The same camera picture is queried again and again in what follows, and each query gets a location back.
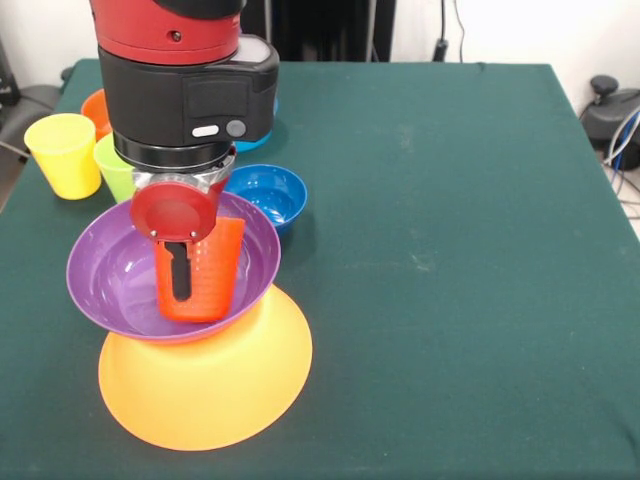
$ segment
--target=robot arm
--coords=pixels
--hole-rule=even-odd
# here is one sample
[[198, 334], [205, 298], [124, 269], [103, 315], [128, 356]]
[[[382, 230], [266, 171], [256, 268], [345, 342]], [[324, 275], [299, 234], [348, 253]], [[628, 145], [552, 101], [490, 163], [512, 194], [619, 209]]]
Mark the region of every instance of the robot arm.
[[[178, 257], [215, 226], [233, 142], [272, 128], [278, 54], [240, 35], [246, 0], [90, 1], [114, 146], [135, 167], [133, 223], [188, 271]], [[190, 278], [176, 280], [188, 298]]]

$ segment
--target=white wall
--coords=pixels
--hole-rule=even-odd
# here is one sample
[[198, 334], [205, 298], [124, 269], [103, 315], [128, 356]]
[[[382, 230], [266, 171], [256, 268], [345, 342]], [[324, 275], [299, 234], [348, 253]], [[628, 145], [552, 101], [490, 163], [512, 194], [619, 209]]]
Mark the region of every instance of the white wall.
[[89, 0], [0, 0], [0, 38], [22, 87], [98, 55]]
[[[458, 61], [460, 30], [446, 0], [447, 61]], [[550, 63], [576, 111], [589, 79], [613, 75], [640, 87], [640, 0], [458, 0], [466, 62]], [[430, 60], [440, 35], [440, 0], [398, 0], [394, 61]]]
[[[460, 32], [447, 2], [447, 61]], [[458, 0], [465, 61], [551, 63], [576, 110], [591, 76], [640, 87], [640, 0]], [[426, 61], [440, 33], [440, 0], [397, 0], [394, 61]], [[0, 37], [21, 86], [60, 82], [96, 56], [89, 0], [0, 0]]]

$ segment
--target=green tablecloth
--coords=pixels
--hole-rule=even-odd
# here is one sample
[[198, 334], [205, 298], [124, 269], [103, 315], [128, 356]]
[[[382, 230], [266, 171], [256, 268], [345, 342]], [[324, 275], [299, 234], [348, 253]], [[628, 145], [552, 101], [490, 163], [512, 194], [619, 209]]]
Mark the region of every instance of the green tablecloth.
[[[60, 111], [100, 86], [82, 61]], [[0, 478], [637, 478], [640, 248], [546, 66], [285, 64], [274, 136], [310, 201], [277, 284], [308, 316], [294, 406], [185, 454], [104, 407], [67, 255], [108, 208], [35, 163], [0, 217]]]

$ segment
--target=blue cable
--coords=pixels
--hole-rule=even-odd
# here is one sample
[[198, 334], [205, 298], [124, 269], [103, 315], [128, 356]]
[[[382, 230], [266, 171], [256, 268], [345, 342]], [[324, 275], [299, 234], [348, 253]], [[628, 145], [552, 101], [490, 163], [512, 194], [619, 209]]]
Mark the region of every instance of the blue cable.
[[[636, 118], [638, 117], [638, 115], [640, 115], [640, 113], [636, 113], [627, 123], [627, 125], [624, 127], [624, 132], [622, 132], [622, 138], [620, 139], [620, 143], [622, 144], [627, 137], [629, 136], [629, 133], [631, 132], [631, 127], [633, 126], [633, 124], [636, 121]], [[616, 175], [618, 175], [618, 170], [620, 169], [620, 161], [622, 160], [622, 152], [620, 152], [618, 154], [618, 156], [616, 157], [616, 159], [613, 162], [613, 176], [611, 177], [611, 185], [613, 185], [614, 180], [616, 179]]]

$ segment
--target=orange bowl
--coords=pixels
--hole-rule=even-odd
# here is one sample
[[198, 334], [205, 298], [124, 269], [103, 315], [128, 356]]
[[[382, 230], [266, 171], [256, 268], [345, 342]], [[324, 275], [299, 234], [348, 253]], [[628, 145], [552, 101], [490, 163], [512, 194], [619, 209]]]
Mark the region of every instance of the orange bowl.
[[176, 345], [110, 333], [100, 391], [131, 434], [181, 451], [211, 450], [264, 430], [295, 401], [311, 368], [311, 332], [275, 286], [219, 333]]

